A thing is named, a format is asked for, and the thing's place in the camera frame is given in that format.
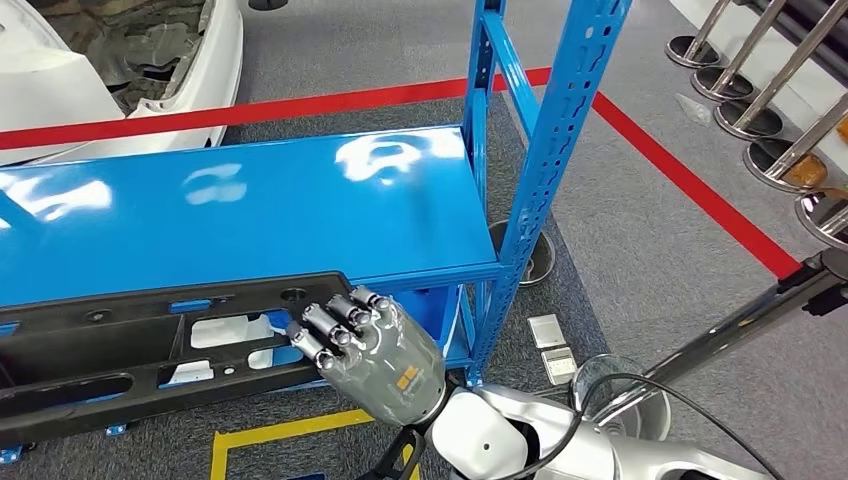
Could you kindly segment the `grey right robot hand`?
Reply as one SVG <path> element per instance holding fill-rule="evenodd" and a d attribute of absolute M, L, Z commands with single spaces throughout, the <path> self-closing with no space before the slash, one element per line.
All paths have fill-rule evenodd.
<path fill-rule="evenodd" d="M 393 297 L 363 285 L 307 305 L 286 335 L 324 380 L 385 423 L 423 424 L 447 393 L 432 337 Z"/>

